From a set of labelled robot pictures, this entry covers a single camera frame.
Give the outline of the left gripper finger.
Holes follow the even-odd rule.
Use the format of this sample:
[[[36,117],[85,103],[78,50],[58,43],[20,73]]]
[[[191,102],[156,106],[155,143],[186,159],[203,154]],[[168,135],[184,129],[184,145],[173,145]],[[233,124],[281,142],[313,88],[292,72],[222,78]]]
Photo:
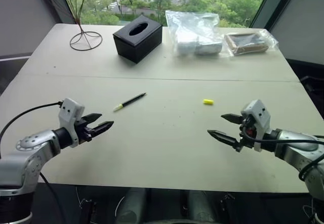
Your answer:
[[[90,135],[92,137],[96,137],[106,131],[108,131],[114,124],[114,121],[105,121],[101,124],[99,124],[98,126],[96,126],[95,128],[90,130]]]
[[[102,114],[100,114],[100,113],[91,113],[91,114],[83,116],[82,122],[83,122],[83,124],[90,124],[90,123],[95,122],[101,116],[102,116]]]

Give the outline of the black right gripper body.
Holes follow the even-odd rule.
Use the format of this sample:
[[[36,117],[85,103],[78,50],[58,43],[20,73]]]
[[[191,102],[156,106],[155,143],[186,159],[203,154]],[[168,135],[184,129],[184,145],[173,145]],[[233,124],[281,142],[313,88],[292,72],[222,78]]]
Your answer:
[[[247,118],[244,118],[243,116],[239,116],[237,120],[237,124],[239,124],[239,136],[240,140],[235,146],[235,150],[237,152],[240,152],[243,147],[252,148],[254,146],[254,141],[249,140],[246,136],[249,136],[250,138],[255,138],[255,126],[254,126],[255,120],[248,116]]]

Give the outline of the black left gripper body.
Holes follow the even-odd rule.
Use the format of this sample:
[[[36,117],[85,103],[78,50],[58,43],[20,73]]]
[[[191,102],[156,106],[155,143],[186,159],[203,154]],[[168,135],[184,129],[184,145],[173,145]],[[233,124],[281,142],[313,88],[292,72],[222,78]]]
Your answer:
[[[90,129],[87,127],[88,124],[89,122],[83,118],[75,123],[75,132],[77,134],[79,144],[90,142],[92,140]]]

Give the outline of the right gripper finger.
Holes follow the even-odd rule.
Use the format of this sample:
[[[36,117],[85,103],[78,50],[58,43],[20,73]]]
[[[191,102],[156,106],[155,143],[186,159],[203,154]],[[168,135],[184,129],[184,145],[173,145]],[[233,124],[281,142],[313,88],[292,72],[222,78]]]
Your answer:
[[[236,149],[239,146],[239,142],[236,138],[228,136],[226,133],[218,131],[218,130],[207,130],[207,132],[215,138],[216,140],[231,146],[232,148]]]
[[[241,115],[227,113],[227,114],[221,115],[221,117],[231,123],[234,123],[234,124],[242,124],[242,122],[243,122],[243,116],[241,116]]]

